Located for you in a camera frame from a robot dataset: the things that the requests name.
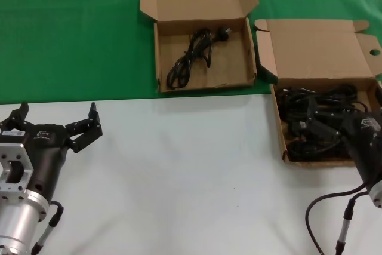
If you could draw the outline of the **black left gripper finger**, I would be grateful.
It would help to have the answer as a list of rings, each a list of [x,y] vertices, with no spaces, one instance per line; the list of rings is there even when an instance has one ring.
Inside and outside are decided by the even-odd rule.
[[[91,103],[88,118],[66,125],[68,147],[78,153],[103,135],[95,102]]]
[[[9,117],[1,121],[1,131],[11,131],[13,129],[19,131],[28,131],[33,124],[26,121],[29,112],[29,105],[23,102],[18,109],[13,110]]]

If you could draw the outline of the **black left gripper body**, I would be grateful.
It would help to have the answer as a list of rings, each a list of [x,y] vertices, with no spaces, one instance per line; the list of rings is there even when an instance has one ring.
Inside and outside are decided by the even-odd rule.
[[[33,167],[28,190],[43,197],[52,197],[69,149],[69,134],[65,127],[56,124],[24,122],[27,133],[26,151]]]

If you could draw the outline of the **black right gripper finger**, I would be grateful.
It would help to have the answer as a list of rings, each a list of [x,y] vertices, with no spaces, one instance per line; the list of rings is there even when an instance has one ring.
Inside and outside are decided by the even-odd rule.
[[[307,129],[323,140],[341,140],[340,126],[346,115],[347,105],[318,105],[315,98],[308,99]]]

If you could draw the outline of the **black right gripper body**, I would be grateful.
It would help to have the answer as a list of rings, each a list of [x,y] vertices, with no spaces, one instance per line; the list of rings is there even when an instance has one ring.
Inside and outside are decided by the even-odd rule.
[[[362,181],[372,188],[381,180],[381,115],[376,112],[348,115],[341,133]]]

